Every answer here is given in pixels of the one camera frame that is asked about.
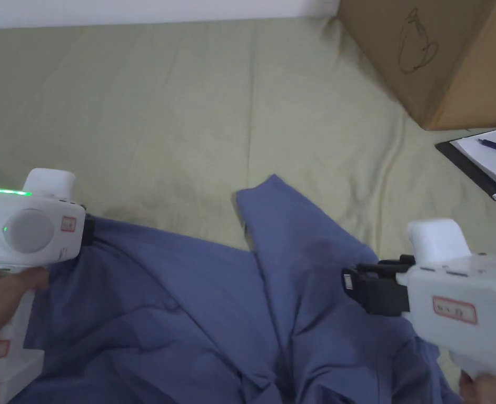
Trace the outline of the person's right hand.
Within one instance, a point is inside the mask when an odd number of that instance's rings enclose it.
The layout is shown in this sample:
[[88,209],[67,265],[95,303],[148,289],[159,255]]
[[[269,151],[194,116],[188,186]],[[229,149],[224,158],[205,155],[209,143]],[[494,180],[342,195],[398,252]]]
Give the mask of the person's right hand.
[[463,403],[496,403],[496,377],[478,376],[472,379],[462,372],[459,380],[459,395]]

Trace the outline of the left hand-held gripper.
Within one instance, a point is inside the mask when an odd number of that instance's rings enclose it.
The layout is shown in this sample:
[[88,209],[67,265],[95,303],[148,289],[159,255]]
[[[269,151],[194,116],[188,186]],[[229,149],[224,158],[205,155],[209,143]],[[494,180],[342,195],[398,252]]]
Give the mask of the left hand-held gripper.
[[[0,188],[0,273],[17,274],[75,258],[94,231],[86,208],[71,197],[75,175],[36,168],[21,190]],[[44,352],[23,347],[34,293],[21,299],[0,330],[0,403],[8,403],[42,372]]]

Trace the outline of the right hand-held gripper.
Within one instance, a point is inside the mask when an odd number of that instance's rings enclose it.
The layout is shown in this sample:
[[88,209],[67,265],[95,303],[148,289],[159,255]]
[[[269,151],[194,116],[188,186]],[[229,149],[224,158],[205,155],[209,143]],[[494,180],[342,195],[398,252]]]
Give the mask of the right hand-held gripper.
[[373,314],[403,316],[469,376],[496,376],[496,254],[473,253],[451,219],[413,221],[407,234],[413,266],[386,279],[375,264],[344,268],[344,292]]

